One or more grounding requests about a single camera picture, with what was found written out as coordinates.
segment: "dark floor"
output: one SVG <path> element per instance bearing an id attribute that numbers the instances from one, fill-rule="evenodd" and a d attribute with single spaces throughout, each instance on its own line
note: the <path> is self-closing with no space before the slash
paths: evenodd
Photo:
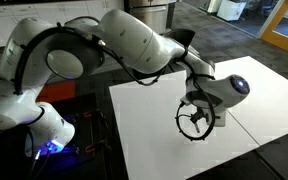
<path id="1" fill-rule="evenodd" d="M 205 0 L 184 0 L 185 3 L 196 7 L 196 8 L 205 8 Z M 267 15 L 260 13 L 258 10 L 246 11 L 244 10 L 239 20 L 230 21 L 229 23 L 237 28 L 240 28 L 253 36 L 257 36 L 258 32 L 262 28 L 263 24 L 267 19 Z M 288 36 L 288 19 L 283 18 L 279 23 L 276 32 Z"/>
<path id="2" fill-rule="evenodd" d="M 255 39 L 191 5 L 176 4 L 173 28 L 194 30 L 196 35 L 191 45 L 200 52 L 204 59 L 222 62 L 251 56 L 288 78 L 288 52 Z"/>

